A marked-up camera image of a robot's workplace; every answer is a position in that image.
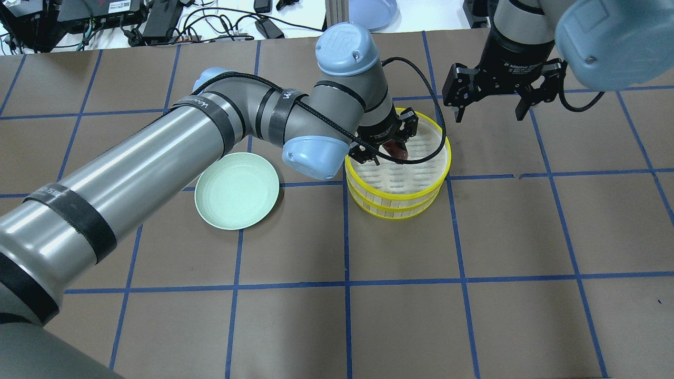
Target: light blue cap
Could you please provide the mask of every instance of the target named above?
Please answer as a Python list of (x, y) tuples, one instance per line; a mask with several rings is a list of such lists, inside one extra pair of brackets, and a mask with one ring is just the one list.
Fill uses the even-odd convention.
[(674, 65), (671, 0), (579, 0), (561, 17), (555, 43), (584, 86), (622, 90)]
[(216, 76), (223, 74), (225, 72), (230, 72), (234, 71), (231, 69), (224, 69), (224, 68), (219, 68), (219, 67), (211, 67), (208, 69), (205, 69), (204, 72), (202, 72), (201, 76), (199, 79), (194, 82), (194, 87), (192, 87), (192, 90), (196, 90), (199, 88), (202, 84), (206, 83), (208, 80), (211, 80), (212, 78), (215, 78)]
[(283, 161), (318, 180), (332, 179), (348, 154), (348, 144), (325, 136), (295, 137), (283, 145)]
[(316, 59), (328, 75), (353, 76), (379, 62), (379, 49), (364, 26), (341, 22), (318, 38)]

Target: brown table surface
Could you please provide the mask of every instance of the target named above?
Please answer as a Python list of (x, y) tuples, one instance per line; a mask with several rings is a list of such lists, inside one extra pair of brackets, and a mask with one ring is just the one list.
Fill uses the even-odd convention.
[[(442, 87), (485, 30), (377, 34)], [(155, 119), (208, 67), (311, 92), (315, 38), (0, 57), (0, 214)], [(396, 106), (435, 118), (414, 71)], [(575, 105), (593, 96), (572, 76)], [(422, 215), (374, 218), (286, 167), (257, 225), (221, 231), (176, 195), (65, 295), (47, 330), (128, 378), (671, 378), (674, 71), (559, 101), (445, 108), (449, 180)]]

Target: white label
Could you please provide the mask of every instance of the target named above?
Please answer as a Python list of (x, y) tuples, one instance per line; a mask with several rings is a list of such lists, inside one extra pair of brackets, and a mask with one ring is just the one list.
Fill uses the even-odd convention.
[(3, 1), (4, 6), (6, 7), (13, 7), (15, 5), (19, 5), (21, 3), (21, 0), (5, 0)]
[(131, 9), (131, 0), (114, 1), (108, 7), (108, 13), (126, 12)]

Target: plate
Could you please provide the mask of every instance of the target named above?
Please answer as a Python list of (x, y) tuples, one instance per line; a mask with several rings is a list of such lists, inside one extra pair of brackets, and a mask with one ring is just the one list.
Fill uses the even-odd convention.
[(387, 26), (398, 11), (396, 0), (349, 0), (348, 20), (371, 32)]
[(236, 230), (262, 220), (276, 203), (278, 175), (259, 155), (236, 152), (210, 165), (199, 177), (194, 203), (212, 226)]

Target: yellow rim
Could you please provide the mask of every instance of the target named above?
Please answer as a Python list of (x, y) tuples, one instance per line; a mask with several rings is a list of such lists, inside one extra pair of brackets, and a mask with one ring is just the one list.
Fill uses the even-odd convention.
[[(404, 111), (403, 108), (396, 108), (397, 112)], [(418, 116), (421, 116), (423, 119), (426, 121), (430, 122), (431, 125), (434, 125), (438, 130), (442, 131), (442, 128), (431, 118), (428, 116), (415, 111), (415, 113)], [(347, 156), (346, 159), (344, 160), (344, 165), (346, 166), (346, 170), (348, 173), (353, 177), (353, 179), (358, 183), (362, 188), (364, 188), (366, 191), (368, 191), (371, 194), (374, 194), (376, 196), (379, 196), (380, 198), (384, 198), (386, 200), (399, 200), (399, 201), (406, 201), (406, 200), (414, 200), (416, 198), (420, 198), (421, 196), (429, 194), (431, 191), (433, 191), (436, 187), (439, 187), (442, 182), (445, 180), (445, 177), (447, 176), (447, 173), (450, 172), (450, 165), (452, 164), (452, 147), (450, 146), (450, 141), (445, 137), (445, 146), (447, 148), (447, 165), (445, 166), (445, 171), (442, 173), (442, 176), (431, 186), (429, 186), (427, 189), (424, 189), (423, 191), (415, 192), (413, 194), (389, 194), (387, 192), (379, 191), (378, 189), (372, 187), (371, 185), (365, 183), (361, 179), (361, 177), (358, 176), (356, 171), (353, 169), (353, 165), (351, 164), (351, 159)]]
[(433, 197), (430, 198), (430, 199), (428, 200), (428, 205), (426, 205), (425, 207), (423, 207), (422, 209), (420, 209), (417, 213), (410, 214), (409, 216), (405, 216), (405, 217), (388, 217), (388, 216), (382, 216), (382, 215), (380, 215), (380, 214), (376, 214), (376, 213), (372, 212), (372, 211), (369, 210), (369, 209), (366, 209), (366, 208), (365, 208), (365, 207), (364, 207), (358, 200), (354, 200), (354, 202), (356, 203), (356, 205), (357, 205), (360, 209), (362, 209), (362, 210), (364, 210), (365, 212), (367, 212), (367, 213), (373, 215), (374, 217), (383, 218), (384, 220), (406, 220), (406, 219), (408, 219), (408, 218), (412, 218), (412, 217), (414, 217), (414, 216), (418, 216), (418, 215), (422, 214), (426, 209), (428, 209), (428, 207), (430, 207), (430, 206), (433, 204), (433, 201), (435, 200), (436, 197), (437, 197), (437, 194), (433, 195)]
[[(399, 207), (399, 208), (393, 208), (393, 207), (390, 207), (390, 206), (377, 204), (377, 203), (373, 202), (372, 200), (366, 198), (361, 192), (359, 192), (353, 186), (353, 182), (351, 181), (351, 178), (349, 177), (349, 175), (346, 176), (346, 181), (347, 181), (347, 184), (348, 184), (348, 188), (350, 190), (349, 192), (351, 194), (358, 195), (358, 198), (362, 199), (365, 203), (367, 203), (367, 205), (372, 206), (374, 208), (377, 208), (378, 210), (382, 210), (384, 212), (406, 212), (407, 210), (414, 210), (414, 209), (417, 209), (420, 206), (426, 204), (427, 201), (431, 200), (431, 198), (427, 198), (426, 200), (424, 200), (424, 201), (422, 201), (418, 204), (412, 205), (412, 206), (404, 206), (404, 207)], [(440, 187), (437, 187), (433, 191), (438, 192), (439, 190), (440, 190)]]

